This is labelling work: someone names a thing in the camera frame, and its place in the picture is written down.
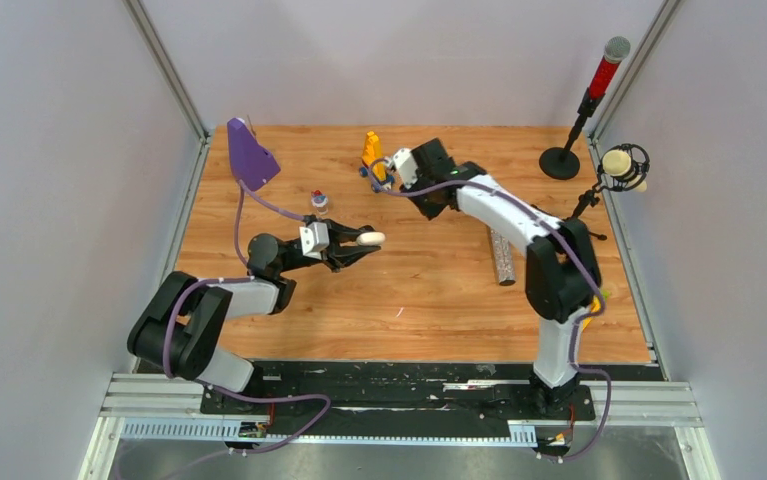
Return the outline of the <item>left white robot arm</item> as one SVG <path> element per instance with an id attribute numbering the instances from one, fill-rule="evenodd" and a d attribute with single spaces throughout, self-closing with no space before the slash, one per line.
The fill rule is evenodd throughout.
<path id="1" fill-rule="evenodd" d="M 255 412 L 266 389 L 254 379 L 251 361 L 219 347 L 226 320 L 282 312 L 296 288 L 285 272 L 314 265 L 338 272 L 380 250 L 385 240 L 370 226 L 355 229 L 315 217 L 300 227 L 296 239 L 259 234 L 248 244 L 249 272 L 243 277 L 168 274 L 132 327 L 127 349 L 170 378 L 227 390 L 238 411 Z"/>

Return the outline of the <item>white earbud charging case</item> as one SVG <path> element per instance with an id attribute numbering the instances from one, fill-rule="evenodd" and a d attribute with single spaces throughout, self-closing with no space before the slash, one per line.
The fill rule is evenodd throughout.
<path id="1" fill-rule="evenodd" d="M 355 243 L 360 246 L 381 246 L 386 241 L 386 235 L 379 231 L 363 232 L 357 236 Z"/>

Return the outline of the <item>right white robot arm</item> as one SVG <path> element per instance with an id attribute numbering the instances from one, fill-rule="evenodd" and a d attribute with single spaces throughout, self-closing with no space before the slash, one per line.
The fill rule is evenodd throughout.
<path id="1" fill-rule="evenodd" d="M 439 139 L 391 159 L 402 193 L 427 218 L 450 208 L 499 233 L 525 258 L 525 296 L 539 317 L 530 403 L 555 417 L 579 383 L 580 333 L 600 298 L 601 275 L 586 225 L 561 220 L 519 199 L 473 162 L 455 163 Z"/>

